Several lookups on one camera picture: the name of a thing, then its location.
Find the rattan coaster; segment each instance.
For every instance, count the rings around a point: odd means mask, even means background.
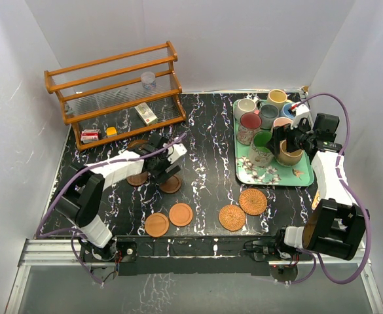
[[[239,205],[247,214],[257,216],[267,208],[267,198],[261,191],[248,188],[239,196]]]
[[[219,221],[229,231],[238,231],[245,225],[245,213],[235,205],[224,206],[219,213]]]

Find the mug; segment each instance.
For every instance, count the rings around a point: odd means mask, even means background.
[[[243,98],[238,100],[236,107],[234,109],[234,116],[237,121],[241,120],[241,117],[246,113],[254,113],[257,110],[259,98],[254,97],[254,99]]]
[[[236,139],[243,145],[251,144],[254,134],[259,131],[261,118],[256,113],[243,114],[239,123]]]
[[[285,126],[286,124],[290,124],[290,123],[292,123],[292,121],[289,118],[286,118],[284,116],[281,116],[275,119],[271,127],[271,133],[276,126]]]
[[[274,158],[273,153],[265,147],[272,134],[269,131],[261,131],[254,135],[249,147],[249,160],[252,164],[266,168]]]
[[[274,105],[281,110],[286,103],[292,103],[291,100],[287,100],[287,94],[282,90],[271,90],[268,93],[267,101],[270,105]]]
[[[288,152],[286,151],[287,141],[281,141],[280,142],[280,153],[276,157],[277,162],[285,167],[291,167],[297,164],[301,159],[303,155],[303,150],[298,149],[295,152]]]
[[[261,118],[262,124],[261,129],[270,130],[275,119],[279,116],[278,108],[269,103],[262,104],[259,111],[259,117]]]
[[[280,116],[284,118],[289,118],[290,120],[293,120],[295,116],[290,111],[290,107],[293,106],[293,103],[286,103],[283,108],[280,110]]]

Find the brown coaster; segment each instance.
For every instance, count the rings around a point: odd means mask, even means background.
[[[139,175],[131,175],[127,177],[128,184],[132,186],[141,186],[143,183],[146,182],[147,177],[149,176],[148,172],[142,172]]]
[[[151,237],[162,237],[170,227],[170,222],[161,213],[152,214],[145,221],[145,231]]]
[[[178,203],[170,209],[170,221],[177,227],[184,227],[192,220],[192,209],[184,203]]]
[[[147,143],[147,141],[145,139],[136,139],[135,141],[128,143],[127,149],[132,148],[136,145],[145,144],[145,143]]]
[[[170,177],[166,182],[162,183],[159,185],[159,188],[161,191],[168,193],[168,194],[173,194],[181,188],[181,183],[182,180],[180,177],[177,175],[173,175]]]
[[[267,208],[267,198],[261,191],[248,188],[239,196],[239,205],[247,214],[257,216]]]
[[[245,225],[246,216],[238,206],[227,205],[220,210],[219,221],[225,229],[238,231]]]

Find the gray mug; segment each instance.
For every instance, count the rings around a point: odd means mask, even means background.
[[[261,102],[259,117],[261,118],[261,129],[270,130],[274,120],[278,118],[280,111],[274,105]]]

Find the black marble table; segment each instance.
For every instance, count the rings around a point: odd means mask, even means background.
[[[257,94],[266,99],[267,93]],[[161,192],[149,181],[138,188],[126,181],[113,185],[104,191],[99,215],[113,234],[120,236],[146,236],[144,225],[152,213],[168,216],[175,203],[187,203],[194,211],[192,222],[183,228],[170,226],[165,237],[174,236],[261,236],[274,235],[285,225],[302,226],[312,213],[311,204],[317,190],[316,183],[309,187],[248,186],[236,178],[234,157],[234,133],[232,104],[248,94],[183,94],[181,101],[187,112],[187,121],[156,130],[172,139],[189,130],[183,144],[188,154],[180,162],[179,176],[183,179],[181,190],[175,194]],[[299,93],[289,93],[293,101],[300,99]],[[133,112],[120,113],[118,130],[131,128],[130,118],[137,118]],[[79,152],[73,133],[69,134],[55,186],[62,172],[72,162],[89,164],[116,156],[130,141],[147,139],[141,134],[131,139],[109,143]],[[258,217],[247,215],[245,226],[238,232],[224,229],[218,219],[220,209],[228,204],[238,204],[240,192],[255,187],[268,198],[267,210]],[[54,212],[43,232],[71,226],[61,214]]]

